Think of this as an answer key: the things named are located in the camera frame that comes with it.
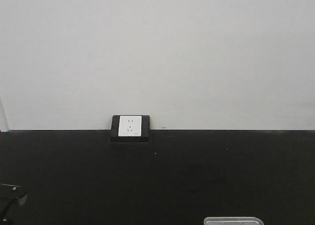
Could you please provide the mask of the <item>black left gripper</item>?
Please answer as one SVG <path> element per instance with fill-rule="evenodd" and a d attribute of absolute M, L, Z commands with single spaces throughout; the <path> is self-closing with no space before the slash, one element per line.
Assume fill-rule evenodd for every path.
<path fill-rule="evenodd" d="M 12 205 L 23 206 L 27 201 L 27 191 L 17 185 L 0 185 L 0 224 L 12 225 L 13 221 L 7 216 Z"/>

